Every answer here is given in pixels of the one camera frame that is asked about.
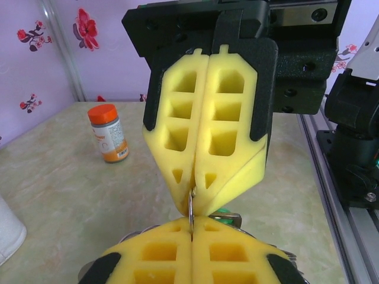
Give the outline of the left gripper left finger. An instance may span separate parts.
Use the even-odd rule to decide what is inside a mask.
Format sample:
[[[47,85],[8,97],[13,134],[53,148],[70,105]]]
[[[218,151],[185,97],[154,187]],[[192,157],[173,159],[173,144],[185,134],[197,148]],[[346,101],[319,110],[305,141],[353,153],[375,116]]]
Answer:
[[[103,252],[79,283],[191,283],[191,238],[183,218]]]

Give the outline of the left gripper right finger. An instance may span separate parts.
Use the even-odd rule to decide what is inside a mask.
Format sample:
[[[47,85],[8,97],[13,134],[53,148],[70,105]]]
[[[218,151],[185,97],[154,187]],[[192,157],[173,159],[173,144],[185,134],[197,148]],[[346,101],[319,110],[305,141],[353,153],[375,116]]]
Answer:
[[[209,217],[196,217],[193,283],[304,283],[280,249]]]

